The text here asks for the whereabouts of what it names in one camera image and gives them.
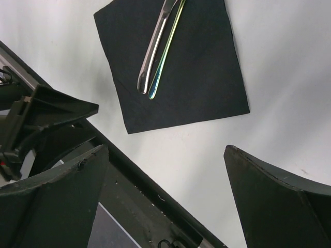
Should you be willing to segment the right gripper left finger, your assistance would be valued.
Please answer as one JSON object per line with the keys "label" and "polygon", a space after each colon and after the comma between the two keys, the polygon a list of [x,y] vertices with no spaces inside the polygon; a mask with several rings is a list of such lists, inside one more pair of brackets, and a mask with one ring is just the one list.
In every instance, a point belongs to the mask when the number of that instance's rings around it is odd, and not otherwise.
{"label": "right gripper left finger", "polygon": [[87,247],[109,163],[106,146],[1,187],[1,247]]}

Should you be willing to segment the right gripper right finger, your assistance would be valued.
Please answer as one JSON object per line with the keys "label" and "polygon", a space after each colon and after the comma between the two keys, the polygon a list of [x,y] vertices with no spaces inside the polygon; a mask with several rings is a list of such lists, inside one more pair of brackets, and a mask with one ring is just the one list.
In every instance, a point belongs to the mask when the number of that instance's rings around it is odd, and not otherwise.
{"label": "right gripper right finger", "polygon": [[330,186],[233,145],[224,161],[248,247],[330,247]]}

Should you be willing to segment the silver table knife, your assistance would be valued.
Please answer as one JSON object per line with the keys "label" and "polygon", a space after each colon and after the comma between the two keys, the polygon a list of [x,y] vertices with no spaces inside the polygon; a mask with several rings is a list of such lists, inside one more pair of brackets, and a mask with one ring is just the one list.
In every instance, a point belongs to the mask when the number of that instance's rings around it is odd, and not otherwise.
{"label": "silver table knife", "polygon": [[177,3],[177,0],[165,0],[163,2],[157,23],[150,39],[141,70],[137,81],[137,90],[141,94],[146,94],[149,86],[149,79],[154,62],[154,58],[161,40],[163,31],[168,21],[169,15]]}

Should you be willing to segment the iridescent green fork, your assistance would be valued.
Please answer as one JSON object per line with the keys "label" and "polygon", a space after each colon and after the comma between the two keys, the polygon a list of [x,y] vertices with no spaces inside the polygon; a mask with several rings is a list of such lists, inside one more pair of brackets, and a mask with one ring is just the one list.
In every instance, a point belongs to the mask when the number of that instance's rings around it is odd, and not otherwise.
{"label": "iridescent green fork", "polygon": [[160,63],[158,65],[158,67],[157,67],[156,73],[154,75],[153,81],[151,83],[151,86],[150,86],[150,89],[149,89],[149,92],[148,92],[148,98],[150,100],[154,99],[154,97],[156,95],[156,92],[157,92],[157,89],[158,89],[158,85],[160,83],[162,71],[163,71],[163,68],[164,68],[164,65],[165,65],[165,62],[166,62],[166,59],[167,59],[168,51],[169,51],[169,48],[170,48],[170,45],[171,45],[171,42],[172,42],[172,39],[173,39],[175,30],[176,30],[177,24],[179,22],[180,15],[181,15],[182,10],[184,8],[185,2],[186,2],[186,0],[181,0],[181,2],[179,4],[179,7],[178,7],[178,10],[177,10],[177,13],[176,13],[176,16],[175,16],[175,19],[174,19],[174,22],[173,22],[173,25],[172,25],[172,28],[171,28],[171,31],[170,31],[168,40],[167,40],[167,43],[165,45],[165,48],[163,50],[162,57],[160,59]]}

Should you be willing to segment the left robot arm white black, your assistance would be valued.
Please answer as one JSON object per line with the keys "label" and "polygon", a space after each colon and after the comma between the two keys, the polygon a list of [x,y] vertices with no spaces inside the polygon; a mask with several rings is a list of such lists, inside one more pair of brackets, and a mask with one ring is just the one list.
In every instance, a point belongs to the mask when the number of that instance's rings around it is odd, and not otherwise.
{"label": "left robot arm white black", "polygon": [[30,176],[50,169],[81,144],[94,138],[93,132],[78,128],[79,121],[98,113],[99,106],[76,99],[45,85],[28,91],[23,81],[4,66],[1,72],[1,176],[20,180],[26,155],[35,150]]}

